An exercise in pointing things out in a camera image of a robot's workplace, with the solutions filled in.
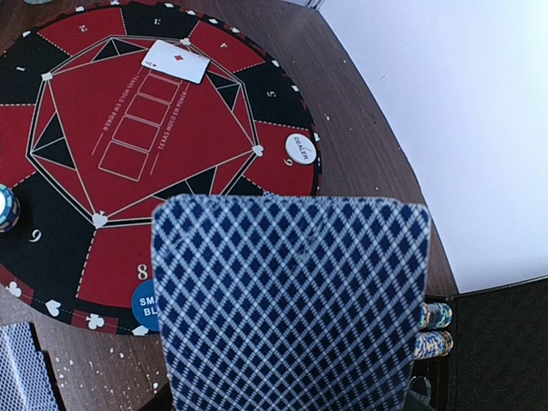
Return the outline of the grey playing card deck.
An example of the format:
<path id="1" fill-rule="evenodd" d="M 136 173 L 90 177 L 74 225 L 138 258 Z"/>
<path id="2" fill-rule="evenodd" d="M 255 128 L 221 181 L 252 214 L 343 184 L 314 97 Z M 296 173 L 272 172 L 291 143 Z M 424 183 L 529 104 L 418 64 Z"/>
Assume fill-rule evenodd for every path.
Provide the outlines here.
<path id="1" fill-rule="evenodd" d="M 169 199 L 152 263 L 175 408 L 402 409 L 430 238 L 394 199 Z"/>

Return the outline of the blue small blind button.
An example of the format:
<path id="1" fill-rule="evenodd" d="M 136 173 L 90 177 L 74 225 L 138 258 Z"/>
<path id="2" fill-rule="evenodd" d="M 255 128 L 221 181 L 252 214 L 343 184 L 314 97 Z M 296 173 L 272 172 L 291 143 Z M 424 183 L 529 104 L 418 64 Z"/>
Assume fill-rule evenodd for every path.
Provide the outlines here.
<path id="1" fill-rule="evenodd" d="M 132 296 L 132 313 L 139 325 L 132 330 L 134 336 L 142 337 L 151 332 L 159 332 L 157 297 L 153 280 L 139 285 Z"/>

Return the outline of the dealt blue card pair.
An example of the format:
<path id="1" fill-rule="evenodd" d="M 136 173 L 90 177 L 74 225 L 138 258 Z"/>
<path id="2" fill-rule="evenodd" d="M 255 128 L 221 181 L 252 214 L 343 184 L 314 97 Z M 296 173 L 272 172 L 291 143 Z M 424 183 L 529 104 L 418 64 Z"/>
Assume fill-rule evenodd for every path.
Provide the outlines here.
<path id="1" fill-rule="evenodd" d="M 29 323 L 1 327 L 1 409 L 59 410 Z"/>

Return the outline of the clear dealer button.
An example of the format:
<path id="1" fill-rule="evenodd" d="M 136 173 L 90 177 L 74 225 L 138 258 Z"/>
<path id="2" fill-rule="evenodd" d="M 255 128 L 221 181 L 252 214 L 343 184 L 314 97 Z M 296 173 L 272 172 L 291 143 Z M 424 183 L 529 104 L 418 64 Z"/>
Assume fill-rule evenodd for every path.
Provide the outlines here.
<path id="1" fill-rule="evenodd" d="M 312 164 L 317 157 L 317 149 L 304 134 L 290 134 L 285 141 L 285 150 L 289 158 L 298 164 Z"/>

